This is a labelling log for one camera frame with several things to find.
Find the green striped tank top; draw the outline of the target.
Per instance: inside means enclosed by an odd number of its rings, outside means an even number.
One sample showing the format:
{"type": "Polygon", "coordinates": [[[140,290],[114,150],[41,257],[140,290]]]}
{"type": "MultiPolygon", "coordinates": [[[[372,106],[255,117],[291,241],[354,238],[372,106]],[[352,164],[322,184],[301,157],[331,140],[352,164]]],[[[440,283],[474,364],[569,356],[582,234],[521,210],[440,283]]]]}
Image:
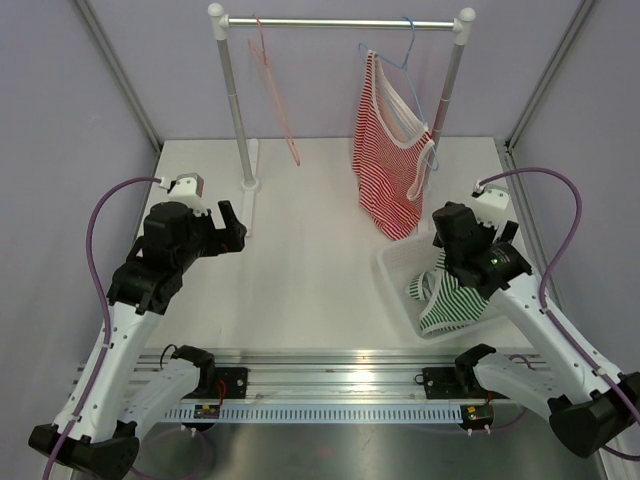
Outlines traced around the green striped tank top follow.
{"type": "Polygon", "coordinates": [[[405,288],[409,298],[424,304],[417,317],[418,332],[424,338],[475,324],[489,305],[474,289],[462,286],[445,263],[441,250],[435,266],[416,275],[405,288]]]}

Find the red striped tank top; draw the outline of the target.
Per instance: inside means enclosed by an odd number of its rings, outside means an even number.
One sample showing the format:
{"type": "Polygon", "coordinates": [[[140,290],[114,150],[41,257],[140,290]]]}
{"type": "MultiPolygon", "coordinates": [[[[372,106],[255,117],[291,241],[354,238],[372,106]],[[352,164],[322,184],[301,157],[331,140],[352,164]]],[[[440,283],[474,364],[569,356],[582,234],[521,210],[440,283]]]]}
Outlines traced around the red striped tank top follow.
{"type": "Polygon", "coordinates": [[[354,131],[352,170],[359,204],[389,239],[417,229],[435,147],[430,128],[386,78],[382,59],[369,50],[354,131]]]}

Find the pink wire hanger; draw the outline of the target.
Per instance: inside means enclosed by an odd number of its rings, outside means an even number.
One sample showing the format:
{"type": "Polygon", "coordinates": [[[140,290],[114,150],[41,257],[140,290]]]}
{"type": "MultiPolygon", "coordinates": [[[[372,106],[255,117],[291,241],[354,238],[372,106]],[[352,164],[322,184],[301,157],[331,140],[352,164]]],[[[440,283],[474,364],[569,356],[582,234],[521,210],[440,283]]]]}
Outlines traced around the pink wire hanger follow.
{"type": "Polygon", "coordinates": [[[280,90],[278,88],[272,67],[267,53],[265,35],[263,23],[260,17],[254,13],[253,19],[256,21],[256,27],[259,32],[259,44],[256,44],[252,39],[247,40],[249,51],[253,57],[254,64],[257,68],[258,74],[261,78],[262,84],[271,99],[272,105],[275,110],[278,124],[281,128],[283,138],[289,148],[290,154],[295,162],[296,166],[301,165],[301,157],[297,145],[295,143],[291,127],[289,124],[289,118],[285,105],[283,103],[280,90]]]}

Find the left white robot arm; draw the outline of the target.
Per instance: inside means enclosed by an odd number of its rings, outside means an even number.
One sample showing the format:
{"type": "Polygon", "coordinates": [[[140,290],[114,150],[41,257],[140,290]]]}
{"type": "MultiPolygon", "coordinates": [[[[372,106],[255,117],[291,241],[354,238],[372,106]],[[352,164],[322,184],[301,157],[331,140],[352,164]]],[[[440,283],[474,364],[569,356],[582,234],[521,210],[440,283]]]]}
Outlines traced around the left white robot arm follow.
{"type": "Polygon", "coordinates": [[[179,347],[166,366],[131,401],[123,396],[141,350],[160,323],[187,270],[200,258],[237,253],[246,227],[232,204],[219,202],[224,225],[211,212],[176,201],[154,205],[106,294],[108,319],[74,392],[50,424],[36,426],[28,444],[37,452],[97,479],[122,479],[140,444],[169,408],[187,395],[217,387],[213,354],[179,347]]]}

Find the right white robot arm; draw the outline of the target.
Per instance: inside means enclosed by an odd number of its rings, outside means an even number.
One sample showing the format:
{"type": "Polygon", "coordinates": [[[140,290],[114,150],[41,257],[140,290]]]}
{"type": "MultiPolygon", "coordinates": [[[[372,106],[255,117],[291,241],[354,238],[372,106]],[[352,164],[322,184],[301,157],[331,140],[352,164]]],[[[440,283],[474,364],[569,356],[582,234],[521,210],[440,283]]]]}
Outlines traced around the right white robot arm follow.
{"type": "Polygon", "coordinates": [[[448,273],[506,316],[544,358],[549,374],[520,366],[479,344],[454,363],[454,384],[466,396],[497,393],[546,420],[574,455],[587,458],[639,419],[639,375],[625,374],[580,334],[550,300],[528,261],[473,210],[448,202],[432,216],[434,244],[448,273]]]}

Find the white plastic basket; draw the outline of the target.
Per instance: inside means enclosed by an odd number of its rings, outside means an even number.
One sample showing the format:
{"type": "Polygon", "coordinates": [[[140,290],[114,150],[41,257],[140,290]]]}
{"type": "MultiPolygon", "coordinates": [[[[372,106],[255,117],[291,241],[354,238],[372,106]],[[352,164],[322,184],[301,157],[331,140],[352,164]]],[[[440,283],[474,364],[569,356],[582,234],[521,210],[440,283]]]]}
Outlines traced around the white plastic basket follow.
{"type": "Polygon", "coordinates": [[[491,305],[475,322],[437,323],[421,326],[425,300],[411,297],[406,288],[420,274],[432,270],[440,249],[433,245],[434,232],[424,231],[392,241],[376,253],[374,274],[379,294],[389,315],[424,345],[435,345],[469,337],[489,328],[503,328],[507,319],[491,305]]]}

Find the white and silver clothes rack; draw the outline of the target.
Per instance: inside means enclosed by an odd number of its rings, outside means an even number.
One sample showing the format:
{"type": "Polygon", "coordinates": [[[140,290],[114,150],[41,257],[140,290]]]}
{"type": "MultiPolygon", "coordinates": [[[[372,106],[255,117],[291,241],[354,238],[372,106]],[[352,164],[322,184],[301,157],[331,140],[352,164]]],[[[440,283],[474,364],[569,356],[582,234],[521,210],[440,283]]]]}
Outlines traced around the white and silver clothes rack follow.
{"type": "Polygon", "coordinates": [[[257,178],[259,163],[259,141],[246,137],[242,119],[240,101],[234,78],[231,54],[229,50],[228,31],[232,28],[256,27],[264,28],[303,28],[303,29],[362,29],[362,30],[401,30],[408,29],[415,33],[422,31],[445,31],[454,35],[454,46],[451,53],[446,77],[435,119],[432,125],[432,138],[438,144],[442,135],[449,104],[463,57],[464,49],[469,41],[472,26],[476,20],[476,11],[467,7],[462,9],[451,21],[413,21],[409,18],[398,20],[377,19],[303,19],[303,18],[241,18],[231,17],[224,7],[212,3],[208,7],[211,28],[216,40],[220,64],[223,72],[226,94],[229,101],[240,165],[242,171],[241,191],[242,207],[240,219],[251,230],[254,224],[255,204],[260,183],[257,178]]]}

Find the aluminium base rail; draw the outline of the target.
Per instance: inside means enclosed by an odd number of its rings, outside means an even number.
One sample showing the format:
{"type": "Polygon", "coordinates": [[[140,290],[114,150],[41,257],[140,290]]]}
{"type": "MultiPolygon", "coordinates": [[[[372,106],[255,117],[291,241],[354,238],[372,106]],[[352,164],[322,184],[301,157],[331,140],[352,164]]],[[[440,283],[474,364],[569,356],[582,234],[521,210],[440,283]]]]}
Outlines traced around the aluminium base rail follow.
{"type": "Polygon", "coordinates": [[[216,382],[224,381],[229,399],[279,397],[386,398],[411,397],[417,388],[427,399],[503,398],[514,388],[527,393],[567,396],[584,402],[604,393],[606,377],[619,370],[596,351],[545,355],[532,351],[497,351],[479,344],[464,352],[400,350],[212,349],[182,345],[172,353],[136,350],[116,342],[103,359],[92,356],[81,368],[73,396],[109,401],[122,399],[135,383],[161,379],[169,362],[181,359],[195,375],[194,398],[211,398],[216,382]]]}

